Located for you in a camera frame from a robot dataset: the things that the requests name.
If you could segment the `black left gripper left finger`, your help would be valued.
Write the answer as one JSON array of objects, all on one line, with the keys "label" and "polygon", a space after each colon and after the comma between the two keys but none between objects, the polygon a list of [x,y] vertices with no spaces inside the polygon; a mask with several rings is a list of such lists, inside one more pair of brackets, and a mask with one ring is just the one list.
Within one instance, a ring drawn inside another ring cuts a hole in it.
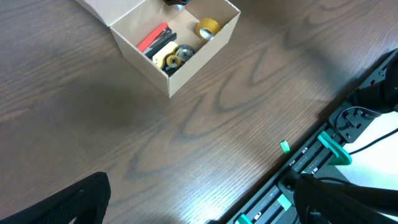
[{"label": "black left gripper left finger", "polygon": [[35,205],[1,220],[2,224],[102,224],[111,197],[105,172],[95,172]]}]

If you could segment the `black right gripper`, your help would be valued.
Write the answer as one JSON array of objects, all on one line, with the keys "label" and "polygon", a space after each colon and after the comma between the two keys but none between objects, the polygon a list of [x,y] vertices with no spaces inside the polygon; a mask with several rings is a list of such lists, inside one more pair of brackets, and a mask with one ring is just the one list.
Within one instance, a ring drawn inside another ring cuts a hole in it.
[{"label": "black right gripper", "polygon": [[179,6],[184,6],[186,5],[190,0],[163,0],[164,3],[166,3],[168,6],[173,6],[173,5],[179,5]]}]

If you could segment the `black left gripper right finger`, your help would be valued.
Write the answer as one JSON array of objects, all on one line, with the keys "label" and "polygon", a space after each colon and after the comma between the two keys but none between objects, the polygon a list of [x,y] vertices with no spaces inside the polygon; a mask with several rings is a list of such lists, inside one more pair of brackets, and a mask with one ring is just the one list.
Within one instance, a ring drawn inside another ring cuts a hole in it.
[{"label": "black left gripper right finger", "polygon": [[396,224],[397,191],[323,182],[301,174],[294,184],[301,223]]}]

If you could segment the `brown cardboard box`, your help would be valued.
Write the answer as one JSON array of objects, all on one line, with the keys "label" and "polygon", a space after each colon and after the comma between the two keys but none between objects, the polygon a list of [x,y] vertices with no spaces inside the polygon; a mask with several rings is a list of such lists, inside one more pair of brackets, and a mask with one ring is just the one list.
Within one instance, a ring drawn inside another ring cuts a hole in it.
[{"label": "brown cardboard box", "polygon": [[[125,59],[168,97],[176,93],[199,69],[228,43],[241,11],[228,0],[191,0],[178,11],[163,0],[77,0],[108,26]],[[195,33],[203,18],[211,18],[221,30],[209,41]],[[177,33],[175,42],[195,49],[194,56],[168,76],[137,46],[158,26],[167,23]]]}]

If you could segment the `clear yellow tape roll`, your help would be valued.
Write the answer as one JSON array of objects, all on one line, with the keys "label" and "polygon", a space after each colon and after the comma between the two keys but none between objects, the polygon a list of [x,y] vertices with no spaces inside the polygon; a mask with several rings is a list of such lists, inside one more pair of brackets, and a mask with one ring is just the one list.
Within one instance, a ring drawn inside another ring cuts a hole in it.
[{"label": "clear yellow tape roll", "polygon": [[203,18],[196,26],[196,35],[204,41],[211,40],[219,31],[221,26],[211,18]]}]

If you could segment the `correction tape dispenser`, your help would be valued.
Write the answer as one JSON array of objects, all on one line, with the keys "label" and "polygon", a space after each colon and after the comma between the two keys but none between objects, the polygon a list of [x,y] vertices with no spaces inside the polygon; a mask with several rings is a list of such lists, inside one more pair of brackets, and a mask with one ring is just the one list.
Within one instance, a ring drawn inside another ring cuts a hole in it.
[{"label": "correction tape dispenser", "polygon": [[173,75],[183,64],[194,56],[195,52],[195,49],[190,45],[178,45],[172,53],[164,57],[162,70],[168,76]]}]

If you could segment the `yellow sticky note pad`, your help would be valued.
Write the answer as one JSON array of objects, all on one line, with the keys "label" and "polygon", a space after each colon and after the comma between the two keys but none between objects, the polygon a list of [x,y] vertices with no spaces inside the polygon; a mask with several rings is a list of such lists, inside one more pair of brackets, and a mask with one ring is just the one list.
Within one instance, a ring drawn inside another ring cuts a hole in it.
[{"label": "yellow sticky note pad", "polygon": [[175,52],[175,49],[178,47],[178,44],[174,41],[170,41],[164,47],[162,47],[153,57],[152,62],[159,68],[163,68],[165,64],[165,58],[169,54]]}]

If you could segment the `blue white staples box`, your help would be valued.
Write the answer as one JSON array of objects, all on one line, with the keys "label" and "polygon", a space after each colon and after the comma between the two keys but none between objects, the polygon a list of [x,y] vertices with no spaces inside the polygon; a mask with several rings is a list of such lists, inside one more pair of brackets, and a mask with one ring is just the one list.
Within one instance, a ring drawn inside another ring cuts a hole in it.
[{"label": "blue white staples box", "polygon": [[185,6],[183,4],[175,4],[174,8],[176,8],[176,10],[181,11]]}]

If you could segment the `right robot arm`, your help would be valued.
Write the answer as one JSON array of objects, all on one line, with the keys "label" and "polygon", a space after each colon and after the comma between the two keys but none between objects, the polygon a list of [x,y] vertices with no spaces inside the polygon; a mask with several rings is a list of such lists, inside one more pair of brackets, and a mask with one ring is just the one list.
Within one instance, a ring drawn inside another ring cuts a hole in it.
[{"label": "right robot arm", "polygon": [[313,77],[297,81],[297,64],[316,65],[323,78],[322,90],[334,86],[336,95],[350,93],[356,106],[377,113],[397,104],[397,70],[369,87],[355,90],[355,77],[342,70],[330,55],[328,41],[353,29],[358,19],[378,6],[377,1],[241,1],[243,20],[238,43],[221,54],[202,73],[196,84],[214,76],[238,79],[230,92],[213,95],[208,106],[212,113],[237,113],[262,108],[269,116],[286,111],[299,112],[303,98],[297,90],[313,93]]}]

